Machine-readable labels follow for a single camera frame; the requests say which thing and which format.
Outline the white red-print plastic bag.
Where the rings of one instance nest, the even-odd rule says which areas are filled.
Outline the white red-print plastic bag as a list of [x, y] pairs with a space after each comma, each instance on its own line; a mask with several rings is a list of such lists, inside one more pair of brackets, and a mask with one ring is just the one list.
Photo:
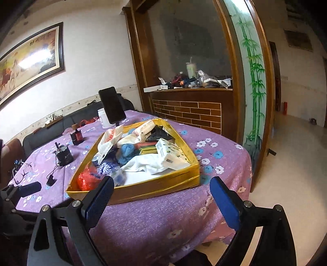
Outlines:
[[97, 164], [100, 165], [111, 148], [117, 144], [123, 133], [123, 125], [106, 130], [97, 146]]

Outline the wooden brick-pattern counter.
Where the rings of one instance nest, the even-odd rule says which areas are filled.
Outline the wooden brick-pattern counter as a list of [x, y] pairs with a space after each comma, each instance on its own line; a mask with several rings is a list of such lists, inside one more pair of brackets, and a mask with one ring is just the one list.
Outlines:
[[232, 89], [172, 89], [149, 94], [158, 117], [222, 135], [237, 141]]

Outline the red thermos on floor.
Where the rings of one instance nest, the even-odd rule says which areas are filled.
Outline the red thermos on floor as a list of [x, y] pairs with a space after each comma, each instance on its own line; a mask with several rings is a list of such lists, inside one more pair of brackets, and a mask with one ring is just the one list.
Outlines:
[[287, 115], [288, 103], [283, 102], [283, 115]]

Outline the white plastic jar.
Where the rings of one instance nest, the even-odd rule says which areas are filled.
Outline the white plastic jar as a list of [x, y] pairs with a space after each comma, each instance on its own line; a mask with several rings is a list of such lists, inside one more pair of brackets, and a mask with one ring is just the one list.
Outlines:
[[109, 122], [109, 119], [106, 115], [104, 108], [99, 109], [97, 112], [98, 112], [98, 117], [99, 117], [99, 120], [100, 120], [100, 123], [101, 123], [101, 126], [103, 129], [107, 129], [107, 128], [114, 126], [114, 124], [111, 124]]

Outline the black foil zip bag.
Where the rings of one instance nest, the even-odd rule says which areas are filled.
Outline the black foil zip bag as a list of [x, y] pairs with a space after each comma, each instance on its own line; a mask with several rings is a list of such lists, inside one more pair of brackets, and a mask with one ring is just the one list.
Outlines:
[[150, 135], [146, 138], [146, 142], [159, 141], [159, 139], [164, 139], [166, 141], [174, 141], [175, 139], [164, 130], [163, 126], [155, 125], [151, 130]]

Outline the red plastic bag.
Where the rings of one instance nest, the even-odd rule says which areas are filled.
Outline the red plastic bag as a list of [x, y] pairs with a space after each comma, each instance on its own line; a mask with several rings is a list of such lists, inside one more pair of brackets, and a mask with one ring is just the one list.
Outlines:
[[102, 176], [97, 172], [97, 168], [92, 162], [88, 163], [77, 178], [80, 191], [91, 191], [99, 185]]

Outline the white dotted tissue box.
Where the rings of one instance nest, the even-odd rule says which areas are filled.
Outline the white dotted tissue box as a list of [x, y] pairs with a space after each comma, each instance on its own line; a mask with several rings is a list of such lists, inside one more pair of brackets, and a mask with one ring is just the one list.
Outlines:
[[155, 147], [164, 167], [177, 171], [191, 166], [182, 149], [175, 143], [160, 138]]

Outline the white cup with straw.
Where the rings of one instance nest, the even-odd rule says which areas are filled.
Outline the white cup with straw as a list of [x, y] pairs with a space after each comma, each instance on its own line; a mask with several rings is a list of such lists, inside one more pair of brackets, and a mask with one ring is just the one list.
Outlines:
[[189, 62], [186, 63], [186, 69], [187, 69], [188, 77], [190, 79], [196, 77], [197, 65], [193, 61], [193, 58], [192, 57], [190, 57]]

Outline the blue cloth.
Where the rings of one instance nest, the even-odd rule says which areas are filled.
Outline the blue cloth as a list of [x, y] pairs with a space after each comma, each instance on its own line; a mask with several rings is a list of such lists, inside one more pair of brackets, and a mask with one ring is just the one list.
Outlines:
[[123, 144], [116, 153], [118, 163], [123, 166], [127, 164], [133, 157], [140, 154], [140, 151], [131, 143]]

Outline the black phone on stand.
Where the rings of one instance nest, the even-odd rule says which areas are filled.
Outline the black phone on stand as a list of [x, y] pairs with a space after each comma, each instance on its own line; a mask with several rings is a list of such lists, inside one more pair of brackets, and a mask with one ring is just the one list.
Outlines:
[[120, 121], [126, 119], [116, 89], [112, 86], [98, 91], [109, 123], [119, 126]]

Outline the bamboo painted panel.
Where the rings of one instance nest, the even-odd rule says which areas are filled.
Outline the bamboo painted panel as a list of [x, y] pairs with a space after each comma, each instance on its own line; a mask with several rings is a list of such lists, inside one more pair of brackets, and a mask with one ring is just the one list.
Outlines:
[[266, 78], [259, 35], [245, 1], [225, 1], [240, 46], [244, 75], [245, 125], [243, 147], [252, 171], [257, 168], [262, 148], [266, 114]]

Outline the colourful sponge pack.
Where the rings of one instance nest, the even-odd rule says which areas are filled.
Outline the colourful sponge pack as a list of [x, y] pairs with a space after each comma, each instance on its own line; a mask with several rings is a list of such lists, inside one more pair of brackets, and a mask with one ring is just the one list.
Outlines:
[[139, 151], [140, 155], [146, 155], [151, 153], [157, 153], [156, 144], [157, 144], [156, 141], [143, 142], [143, 143], [134, 144], [134, 147], [136, 150]]

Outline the black eyeglasses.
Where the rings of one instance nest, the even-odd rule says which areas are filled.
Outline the black eyeglasses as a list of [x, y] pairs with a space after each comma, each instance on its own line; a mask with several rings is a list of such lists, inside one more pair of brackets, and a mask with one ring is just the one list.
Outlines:
[[25, 176], [29, 174], [31, 169], [32, 165], [30, 163], [26, 163], [21, 160], [16, 160], [12, 169], [12, 177], [14, 183], [16, 185], [19, 185], [23, 181]]

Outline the white towel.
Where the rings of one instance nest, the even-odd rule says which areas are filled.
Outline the white towel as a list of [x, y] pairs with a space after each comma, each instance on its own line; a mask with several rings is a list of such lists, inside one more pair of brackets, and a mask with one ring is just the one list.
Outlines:
[[161, 173], [167, 170], [162, 165], [161, 156], [157, 153], [137, 155], [121, 167], [122, 172], [140, 172], [144, 171], [150, 175]]

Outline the blue white pattern pack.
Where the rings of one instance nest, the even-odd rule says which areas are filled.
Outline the blue white pattern pack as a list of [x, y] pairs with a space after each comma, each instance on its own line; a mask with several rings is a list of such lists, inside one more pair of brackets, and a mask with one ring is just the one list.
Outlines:
[[114, 180], [115, 187], [122, 186], [125, 183], [126, 177], [116, 161], [103, 160], [97, 168], [97, 172], [101, 176], [110, 176]]

